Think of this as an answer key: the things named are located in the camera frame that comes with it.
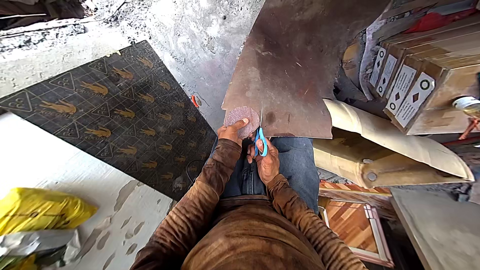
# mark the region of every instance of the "sandpaper disc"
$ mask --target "sandpaper disc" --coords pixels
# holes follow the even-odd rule
[[[246,126],[238,131],[239,138],[242,139],[248,137],[248,135],[255,131],[260,125],[260,117],[258,117],[258,113],[256,111],[247,106],[238,107],[227,113],[225,115],[225,120],[223,121],[225,126],[229,126],[235,124],[238,120],[243,118],[248,118],[249,121]]]

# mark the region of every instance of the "blue jeans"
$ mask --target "blue jeans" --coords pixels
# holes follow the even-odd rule
[[[218,143],[215,140],[212,154]],[[237,161],[230,180],[225,185],[225,191],[220,198],[240,195],[266,195],[266,188],[258,175],[257,163],[247,161],[247,149],[253,142],[244,139],[242,152]],[[312,139],[304,137],[275,137],[272,144],[278,149],[280,173],[287,179],[290,186],[299,194],[316,214],[318,214],[318,177],[313,160]]]

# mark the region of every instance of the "screw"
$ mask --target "screw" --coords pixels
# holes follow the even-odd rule
[[[373,173],[373,172],[369,172],[369,173],[367,174],[367,178],[368,178],[368,180],[370,180],[370,181],[375,181],[375,180],[377,180],[377,175],[376,175],[375,173]]]

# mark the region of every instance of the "cable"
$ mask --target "cable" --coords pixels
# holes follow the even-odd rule
[[[190,164],[191,164],[192,162],[195,162],[195,161],[204,162],[203,160],[192,160],[192,161],[188,162],[187,167],[185,167],[185,173],[187,173],[188,180],[190,180],[190,183],[191,183],[192,185],[193,185],[193,183],[194,183],[195,181],[193,181],[192,178],[190,177],[190,175],[188,174],[188,166],[190,166]]]

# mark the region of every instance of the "blue scissors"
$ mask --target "blue scissors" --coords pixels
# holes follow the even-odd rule
[[[264,130],[262,129],[263,115],[264,115],[264,104],[262,102],[262,110],[260,111],[260,125],[258,126],[257,135],[255,135],[255,142],[254,142],[254,144],[255,144],[255,156],[258,155],[258,147],[257,147],[258,138],[260,138],[262,140],[262,142],[264,143],[264,151],[263,151],[263,153],[260,153],[260,156],[262,156],[262,157],[266,156],[267,153],[268,153],[267,140],[265,140]]]

